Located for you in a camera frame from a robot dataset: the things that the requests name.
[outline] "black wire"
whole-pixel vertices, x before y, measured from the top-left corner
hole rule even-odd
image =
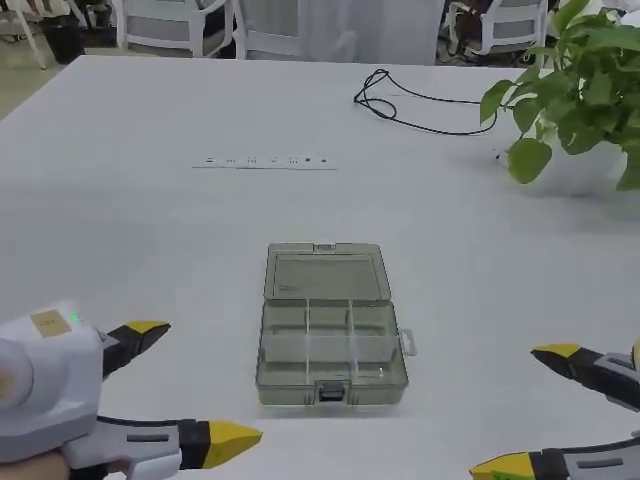
[[[391,122],[398,123],[400,125],[417,128],[418,130],[422,130],[429,133],[436,133],[438,135],[450,135],[450,136],[456,136],[456,137],[478,135],[481,133],[488,132],[496,124],[496,120],[498,118],[497,114],[493,115],[491,124],[488,125],[487,127],[481,128],[479,130],[468,131],[468,132],[447,132],[445,130],[438,130],[436,128],[425,127],[422,125],[416,125],[415,123],[410,123],[404,120],[400,120],[398,118],[398,109],[393,103],[391,103],[389,100],[386,100],[384,98],[372,98],[367,95],[367,91],[369,89],[373,88],[383,80],[389,80],[393,85],[395,85],[397,88],[399,88],[403,92],[418,98],[423,98],[425,100],[432,100],[434,102],[444,102],[444,103],[457,103],[457,104],[463,104],[463,105],[480,105],[480,102],[475,100],[455,100],[451,98],[439,98],[439,97],[432,97],[430,95],[424,95],[422,93],[411,91],[408,88],[405,88],[402,85],[400,85],[398,82],[396,82],[393,78],[391,78],[391,74],[389,73],[389,71],[384,70],[382,68],[378,68],[375,72],[373,72],[371,75],[367,77],[367,79],[364,81],[364,85],[362,86],[362,89],[360,89],[360,91],[355,95],[355,97],[353,97],[353,103],[366,108],[367,110],[369,110],[370,112],[373,112],[375,115],[382,118],[383,120],[389,120]],[[386,114],[382,110],[373,106],[372,104],[386,105],[387,107],[391,108],[393,113],[391,113],[390,115]]]

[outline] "plastic storage box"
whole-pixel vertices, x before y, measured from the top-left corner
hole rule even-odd
[[[409,380],[380,248],[269,246],[256,384],[264,405],[389,405]]]

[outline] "plant leaf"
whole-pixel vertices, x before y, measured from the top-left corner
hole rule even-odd
[[[531,65],[527,68],[516,80],[516,85],[521,83],[528,83],[537,80],[540,75],[540,67],[538,65]]]
[[[598,110],[591,113],[591,119],[594,125],[597,125],[607,133],[615,130],[620,121],[621,111],[619,108],[610,107],[604,110]]]
[[[609,76],[597,70],[583,92],[584,101],[590,105],[607,105],[610,103],[612,86]]]
[[[575,100],[567,97],[557,97],[549,102],[544,109],[544,116],[552,122],[558,123],[577,107]]]
[[[511,95],[509,95],[509,99],[504,103],[505,105],[511,105],[514,100],[522,97],[523,95],[527,95],[529,93],[533,93],[538,82],[540,80],[534,80],[533,82],[522,83],[518,85]]]
[[[551,126],[545,125],[540,120],[536,121],[535,126],[536,126],[536,140],[544,140],[544,138],[553,130]]]
[[[551,160],[551,147],[535,138],[521,138],[508,152],[509,173],[522,184],[533,182]]]
[[[629,62],[622,65],[617,58],[614,58],[616,68],[621,72],[640,72],[640,57],[632,58]]]
[[[538,114],[542,110],[542,105],[536,98],[523,98],[513,107],[513,119],[518,125],[520,132],[527,133]]]
[[[622,95],[622,103],[627,107],[640,108],[640,93],[625,93]]]
[[[623,25],[615,29],[594,30],[589,35],[587,49],[621,48],[640,52],[640,30],[630,25]]]
[[[640,128],[640,110],[634,110],[627,120],[627,127]]]
[[[578,77],[566,70],[556,70],[542,77],[533,92],[538,95],[543,107],[559,96],[567,96],[578,88]]]
[[[569,2],[558,10],[553,18],[553,24],[556,27],[558,35],[567,28],[567,25],[578,15],[589,3],[589,0],[569,0]]]
[[[485,92],[480,102],[481,124],[496,114],[500,103],[502,103],[502,97],[512,86],[513,82],[511,80],[500,80]]]
[[[569,155],[586,153],[604,139],[604,130],[584,123],[579,112],[558,123],[558,138]]]
[[[640,190],[640,150],[632,150],[627,153],[627,168],[625,169],[616,190],[629,191]]]

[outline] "white tabletop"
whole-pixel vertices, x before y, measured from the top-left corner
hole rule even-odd
[[[79,59],[0,123],[2,314],[75,298],[105,329],[171,321],[109,380],[103,413],[264,428],[255,453],[217,478],[319,479],[330,464],[335,478],[362,468],[370,479],[400,470],[454,480],[498,453],[625,438],[637,429],[630,412],[529,350],[630,349],[640,334],[637,198],[524,194],[495,162],[514,135],[508,119],[474,138],[382,122],[351,103],[371,70]],[[466,99],[519,73],[391,70],[408,87]],[[477,127],[475,107],[393,99],[409,120]],[[339,170],[191,168],[209,154],[309,153]],[[258,404],[267,245],[301,240],[382,248],[399,323],[418,348],[411,385],[376,413],[384,418],[282,420],[299,413]]]

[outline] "box divider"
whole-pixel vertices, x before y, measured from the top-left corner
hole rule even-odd
[[[356,341],[356,326],[353,316],[353,301],[349,300],[349,311],[347,312],[347,324],[349,330],[349,356],[351,360],[351,378],[357,380],[360,376],[358,367],[358,344]]]

